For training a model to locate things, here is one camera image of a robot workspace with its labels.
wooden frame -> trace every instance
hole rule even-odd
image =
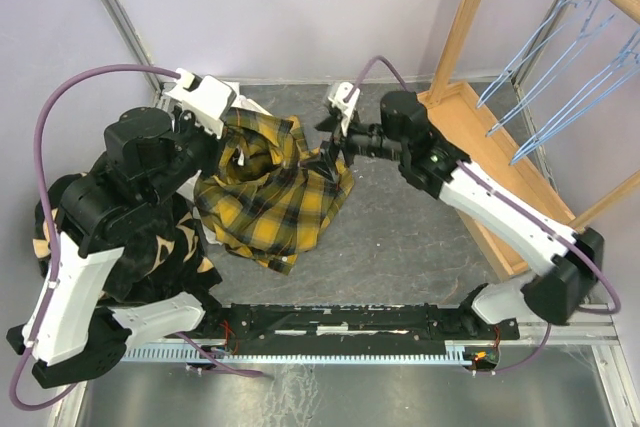
[[[418,98],[434,125],[500,184],[544,215],[576,230],[584,229],[597,215],[640,186],[640,171],[576,217],[528,158],[509,165],[518,149],[516,142],[504,129],[486,137],[487,130],[497,122],[494,115],[485,105],[476,109],[478,96],[468,83],[449,83],[480,1],[460,1],[431,88]],[[640,0],[610,1],[640,23]],[[485,226],[463,213],[460,216],[498,277],[505,279],[528,268],[510,246]]]

yellow plaid fabric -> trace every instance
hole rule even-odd
[[[225,124],[218,174],[199,179],[194,191],[202,222],[229,252],[288,274],[338,213],[353,187],[351,172],[339,161],[336,184],[301,168],[316,152],[296,117],[230,109]]]

white wall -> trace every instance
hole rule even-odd
[[[30,241],[37,201],[33,128],[43,102],[62,81],[91,67],[132,59],[99,0],[0,0],[0,12],[0,425],[43,426],[47,412],[22,413],[9,402],[9,377],[18,357],[4,341],[9,327],[27,321],[42,284]],[[45,135],[50,182],[89,168],[103,147],[104,127],[151,96],[141,74],[116,74],[88,84],[63,97],[51,115]],[[29,371],[20,392],[30,402],[52,395],[37,387]]]
[[[603,2],[598,18],[616,12]],[[538,126],[549,119],[582,85],[607,65],[638,26],[624,14],[585,50],[567,75],[557,79],[532,105]],[[572,41],[563,35],[545,51],[536,70],[527,79],[525,90],[540,78]],[[581,213],[606,192],[640,169],[640,75],[630,80],[598,107],[580,118],[545,144],[560,194],[575,213]],[[616,327],[627,361],[632,367],[636,387],[640,389],[640,360],[636,355],[640,342],[637,312],[640,311],[640,192],[615,206],[593,227],[606,239],[604,271],[620,293],[624,308],[616,318]]]
[[[432,74],[458,1],[121,0],[156,63],[271,81],[353,78],[378,53]],[[483,0],[459,74],[502,70],[551,2]]]

